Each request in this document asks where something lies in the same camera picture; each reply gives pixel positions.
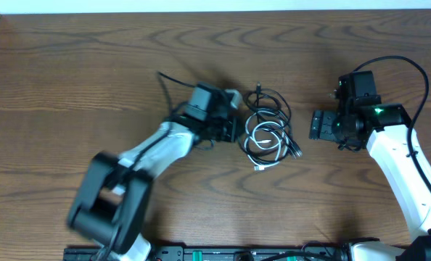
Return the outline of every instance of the brown wooden surface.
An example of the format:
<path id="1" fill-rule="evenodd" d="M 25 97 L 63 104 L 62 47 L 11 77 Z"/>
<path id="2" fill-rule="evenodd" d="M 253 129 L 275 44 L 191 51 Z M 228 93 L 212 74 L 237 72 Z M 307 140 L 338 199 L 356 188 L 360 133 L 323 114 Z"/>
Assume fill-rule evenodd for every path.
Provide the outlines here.
<path id="1" fill-rule="evenodd" d="M 256 81 L 293 108 L 304 156 L 265 172 L 236 144 L 194 151 L 157 180 L 149 239 L 192 245 L 298 245 L 376 236 L 407 244 L 405 220 L 366 152 L 308 140 L 339 76 L 382 55 L 431 82 L 431 11 L 5 16 L 0 23 L 0 260 L 60 260 L 87 244 L 65 217 L 89 160 L 151 135 L 167 109 L 155 71 L 180 80 Z M 384 102 L 412 115 L 422 77 L 369 66 Z M 191 90 L 169 84 L 174 102 Z M 431 163 L 431 94 L 416 126 Z"/>

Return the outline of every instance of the white cable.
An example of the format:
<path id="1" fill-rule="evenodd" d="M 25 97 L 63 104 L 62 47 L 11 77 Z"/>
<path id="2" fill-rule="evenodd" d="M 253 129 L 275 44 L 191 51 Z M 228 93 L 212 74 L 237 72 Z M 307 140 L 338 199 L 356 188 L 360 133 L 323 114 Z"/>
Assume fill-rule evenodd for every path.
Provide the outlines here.
<path id="1" fill-rule="evenodd" d="M 248 128 L 248 126 L 249 126 L 249 124 L 251 122 L 251 119 L 254 116 L 256 116 L 256 115 L 272 116 L 272 115 L 276 115 L 276 114 L 273 113 L 273 112 L 269 112 L 267 110 L 264 110 L 264 109 L 259 109 L 257 112 L 253 113 L 246 120 L 246 123 L 245 123 L 245 133 L 247 134 L 247 138 L 245 139 L 245 143 L 244 143 L 245 151 L 247 151 L 247 145 L 248 145 L 249 141 L 252 141 L 259 149 L 262 149 L 262 150 L 271 150 L 271 149 L 275 149 L 275 148 L 277 149 L 276 156 L 275 156 L 275 159 L 274 159 L 274 161 L 276 161 L 276 162 L 275 163 L 271 163 L 271 164 L 262 164 L 262 163 L 256 162 L 249 154 L 247 155 L 248 159 L 250 159 L 251 162 L 254 163 L 254 165 L 255 165 L 254 169 L 255 170 L 264 170 L 267 167 L 272 167 L 272 166 L 278 165 L 280 163 L 280 162 L 277 162 L 277 160 L 280 158 L 280 154 L 282 153 L 282 147 L 284 146 L 284 151 L 283 151 L 283 154 L 282 154 L 282 156 L 284 157 L 287 154 L 287 152 L 288 152 L 288 147 L 286 145 L 288 145 L 288 143 L 290 141 L 289 141 L 288 138 L 284 138 L 285 135 L 286 135 L 285 130 L 284 130 L 285 124 L 284 124 L 284 121 L 280 120 L 280 119 L 278 119 L 278 121 L 270 120 L 270 121 L 261 122 L 261 123 L 257 124 L 250 131 L 249 128 Z M 267 131 L 266 129 L 261 128 L 263 125 L 274 125 L 274 126 L 276 126 L 276 127 L 279 128 L 279 130 L 282 132 L 282 134 L 279 135 L 276 131 Z M 269 146 L 269 147 L 263 147 L 263 146 L 261 146 L 261 144 L 270 143 L 270 142 L 272 142 L 272 140 L 258 141 L 256 139 L 256 137 L 255 137 L 255 134 L 258 131 L 263 131 L 265 133 L 269 133 L 270 135 L 272 135 L 273 137 L 275 137 L 274 141 L 276 141 L 276 143 L 273 144 L 272 146 Z"/>

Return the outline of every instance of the cable bundle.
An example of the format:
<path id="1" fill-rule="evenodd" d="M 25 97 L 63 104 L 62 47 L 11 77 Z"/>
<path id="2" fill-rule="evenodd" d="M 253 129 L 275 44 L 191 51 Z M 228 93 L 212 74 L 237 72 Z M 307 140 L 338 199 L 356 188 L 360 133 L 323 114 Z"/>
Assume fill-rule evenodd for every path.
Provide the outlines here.
<path id="1" fill-rule="evenodd" d="M 250 97 L 253 95 L 256 96 L 256 100 L 250 101 Z M 271 100 L 275 105 L 260 104 L 262 99 Z M 264 170 L 267 167 L 278 165 L 289 155 L 295 159 L 303 155 L 300 147 L 293 140 L 290 124 L 291 108 L 282 95 L 271 89 L 262 89 L 258 83 L 256 91 L 245 94 L 243 101 L 253 114 L 246 120 L 245 133 L 247 136 L 245 140 L 239 139 L 238 142 L 248 159 L 254 163 L 255 170 Z M 283 111 L 282 102 L 286 106 L 288 114 Z M 257 120 L 257 125 L 250 130 L 249 126 L 253 119 Z M 258 132 L 268 133 L 272 139 L 259 141 L 255 137 Z M 260 152 L 251 150 L 250 143 L 253 143 Z M 266 159 L 266 156 L 273 154 L 275 154 L 273 159 Z"/>

